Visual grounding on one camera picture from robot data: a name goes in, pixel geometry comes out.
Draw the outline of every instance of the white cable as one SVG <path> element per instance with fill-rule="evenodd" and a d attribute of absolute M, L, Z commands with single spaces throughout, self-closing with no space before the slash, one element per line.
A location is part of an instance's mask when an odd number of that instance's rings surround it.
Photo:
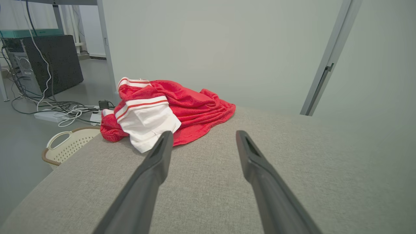
<path fill-rule="evenodd" d="M 69 118 L 69 117 L 66 117 L 66 115 L 68 115 L 68 114 L 70 114 L 70 113 L 73 113 L 73 112 L 76 112 L 76 114 L 75 114 L 75 116 L 74 117 L 72 117 L 72 118 Z M 74 110 L 71 110 L 71 111 L 69 111 L 68 113 L 55 113 L 55 114 L 53 114 L 53 116 L 54 117 L 63 117 L 64 118 L 64 120 L 63 121 L 61 121 L 59 124 L 58 124 L 58 127 L 66 127 L 66 126 L 69 126 L 69 125 L 71 125 L 77 118 L 79 118 L 80 116 L 82 115 L 82 110 L 79 110 L 79 109 L 74 109 Z M 68 121 L 70 121 L 70 120 L 72 120 L 69 124 L 67 124 L 67 125 L 61 125 L 62 123 L 65 123 L 65 122 L 68 122 Z"/>
<path fill-rule="evenodd" d="M 36 111 L 39 111 L 39 103 L 40 103 L 40 102 L 41 102 L 41 101 L 45 98 L 45 92 L 46 92 L 46 90 L 48 90 L 48 88 L 49 88 L 49 87 L 48 87 L 48 83 L 49 83 L 49 81 L 52 79 L 52 75 L 51 75 L 51 73 L 50 73 L 50 71 L 49 71 L 49 63 L 48 63 L 48 62 L 46 62 L 46 59 L 43 57 L 42 52 L 39 50 L 39 48 L 37 47 L 37 45 L 36 45 L 36 43 L 35 43 L 35 40 L 33 39 L 32 29 L 31 29 L 31 27 L 30 27 L 30 25 L 29 25 L 29 22 L 28 22 L 28 20 L 27 20 L 26 14 L 25 14 L 25 5 L 23 4 L 23 1 L 22 1 L 22 0 L 20 0 L 20 3 L 22 4 L 23 16 L 25 17 L 26 24 L 27 24 L 27 27 L 28 27 L 28 29 L 29 29 L 30 37 L 32 38 L 33 44 L 35 45 L 36 49 L 39 51 L 39 54 L 40 54 L 40 56 L 42 57 L 43 61 L 45 61 L 46 65 L 47 65 L 46 69 L 48 70 L 48 75 L 49 75 L 49 79 L 46 81 L 46 89 L 43 91 L 43 96 L 42 96 L 42 99 L 41 99 L 41 100 L 37 103 L 37 105 L 36 105 Z"/>

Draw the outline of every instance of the door frame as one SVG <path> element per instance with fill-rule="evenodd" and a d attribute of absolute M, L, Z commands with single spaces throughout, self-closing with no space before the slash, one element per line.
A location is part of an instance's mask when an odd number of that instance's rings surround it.
<path fill-rule="evenodd" d="M 321 63 L 303 104 L 301 115 L 312 116 L 351 32 L 363 0 L 343 0 Z"/>

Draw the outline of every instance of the red stripe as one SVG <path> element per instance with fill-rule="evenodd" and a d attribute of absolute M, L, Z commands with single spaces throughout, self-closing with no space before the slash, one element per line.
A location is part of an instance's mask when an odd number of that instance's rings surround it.
<path fill-rule="evenodd" d="M 143 81 L 129 81 L 128 79 L 124 78 L 124 79 L 121 79 L 121 80 L 120 80 L 119 85 L 120 85 L 120 83 L 121 83 L 123 80 L 127 80 L 127 81 L 128 81 L 128 82 L 130 82 L 130 83 L 140 83 L 140 84 L 149 84 L 149 83 L 150 83 L 149 81 L 147 81 L 147 82 L 143 82 Z"/>
<path fill-rule="evenodd" d="M 162 101 L 157 101 L 157 102 L 152 102 L 152 103 L 141 103 L 141 104 L 128 106 L 127 110 L 123 114 L 121 114 L 120 116 L 117 117 L 117 120 L 119 120 L 119 118 L 121 118 L 123 115 L 125 115 L 127 113 L 127 111 L 132 107 L 138 107 L 138 106 L 143 106 L 143 105 L 152 105 L 152 104 L 156 104 L 156 103 L 160 103 L 160 102 L 168 102 L 168 100 L 162 100 Z"/>

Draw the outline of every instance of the white wall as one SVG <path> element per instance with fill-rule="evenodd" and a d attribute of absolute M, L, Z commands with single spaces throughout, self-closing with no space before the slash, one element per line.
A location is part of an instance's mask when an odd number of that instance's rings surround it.
<path fill-rule="evenodd" d="M 341 0 L 103 0 L 115 82 L 173 80 L 299 114 Z"/>
<path fill-rule="evenodd" d="M 414 0 L 363 1 L 314 118 L 416 139 L 415 13 Z"/>
<path fill-rule="evenodd" d="M 104 41 L 97 6 L 79 6 L 85 42 L 90 56 L 105 57 Z"/>

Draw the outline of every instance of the power adapter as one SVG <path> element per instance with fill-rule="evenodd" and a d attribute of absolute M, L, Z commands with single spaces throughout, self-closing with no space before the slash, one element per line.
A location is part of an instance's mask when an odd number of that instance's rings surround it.
<path fill-rule="evenodd" d="M 98 105 L 100 106 L 100 109 L 108 109 L 110 108 L 110 102 L 107 100 L 104 101 L 98 101 Z"/>

